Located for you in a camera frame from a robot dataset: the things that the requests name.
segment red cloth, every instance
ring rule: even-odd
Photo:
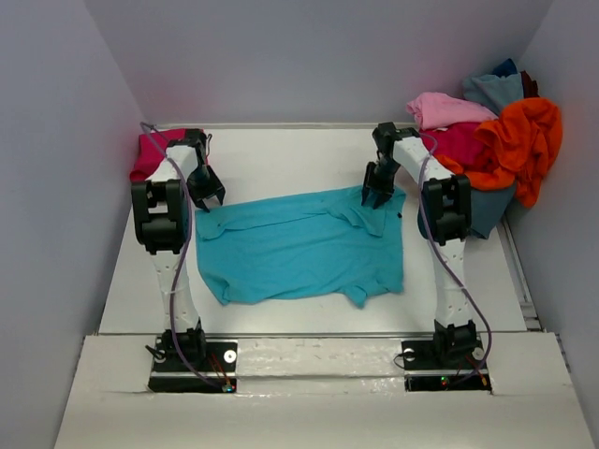
[[[472,166],[476,157],[483,151],[482,142],[475,139],[475,130],[480,123],[454,123],[445,131],[433,129],[429,131],[420,130],[424,134],[437,139],[438,146],[434,152],[435,156],[447,156],[462,166]],[[430,138],[422,139],[427,150],[432,150],[434,142]]]
[[[168,140],[164,140],[157,133],[152,133],[152,137],[160,148],[165,151],[171,140],[185,137],[185,128],[169,129],[168,131],[161,131],[160,134]],[[129,180],[144,181],[156,171],[163,159],[163,155],[158,152],[152,141],[145,134],[140,135],[139,156],[129,173]]]
[[[506,106],[499,120],[483,122],[475,138],[486,147],[478,169],[442,154],[437,159],[448,170],[464,173],[478,190],[499,190],[516,181],[516,199],[534,206],[562,146],[560,109],[546,98],[519,100]]]

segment gray wall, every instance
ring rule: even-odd
[[[406,121],[520,57],[551,0],[85,0],[157,123]]]
[[[139,110],[81,0],[0,14],[0,447],[51,448],[124,229]]]
[[[599,443],[599,2],[556,0],[519,65],[562,107],[564,139],[532,210],[509,222],[543,324],[562,334]]]

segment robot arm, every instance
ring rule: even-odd
[[[418,182],[420,169],[429,151],[422,143],[421,138],[409,137],[398,140],[394,145],[394,159],[404,167],[412,179]],[[424,185],[430,187],[432,180],[450,181],[454,174],[443,167],[434,157],[429,158],[424,172]],[[464,280],[464,239],[448,239],[445,244],[435,243],[437,250],[451,270]],[[435,320],[442,327],[450,325],[465,326],[472,320],[472,314],[468,301],[455,281],[449,276],[446,269],[441,265],[439,259],[432,254],[434,277],[437,287],[437,310]]]
[[[466,296],[436,253],[463,283],[464,245],[471,222],[470,182],[429,157],[429,151],[413,128],[397,129],[394,123],[380,123],[373,131],[373,138],[377,146],[377,162],[367,166],[362,204],[370,193],[376,195],[375,208],[391,198],[395,173],[401,166],[414,181],[419,182],[422,166],[428,159],[421,187],[426,219],[435,246],[432,248],[429,242],[437,290],[431,351],[442,363],[463,359],[478,345],[475,324]]]

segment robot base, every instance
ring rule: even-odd
[[[191,365],[212,381],[207,384],[191,372],[176,353],[173,354],[168,350],[165,338],[170,338],[170,335],[166,334],[167,332],[162,337],[156,338],[154,348],[146,346],[153,354],[152,372],[148,382],[150,390],[155,393],[235,393],[237,391],[236,341],[206,341],[206,352],[203,357],[198,355],[197,351],[188,351],[189,348],[184,348],[181,344],[183,353],[186,354]]]
[[[432,339],[402,341],[403,367],[406,371],[468,369],[484,354],[473,321],[465,326],[447,328],[435,321]]]

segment white table surface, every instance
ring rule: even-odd
[[[88,337],[56,449],[592,449],[552,334],[494,335],[493,394],[406,393],[391,339],[243,339],[235,395],[154,394],[152,336]]]
[[[219,129],[210,163],[226,187],[225,204],[361,185],[375,159],[370,129]],[[403,207],[404,292],[372,297],[364,309],[340,294],[255,305],[222,306],[197,270],[195,233],[187,259],[192,296],[210,335],[353,334],[432,332],[436,292],[431,253],[416,227],[417,188],[400,169]],[[496,230],[489,240],[469,239],[465,277],[495,331],[526,330],[519,298]],[[482,329],[478,317],[476,325]],[[160,333],[162,300],[149,255],[135,238],[129,215],[101,334]]]

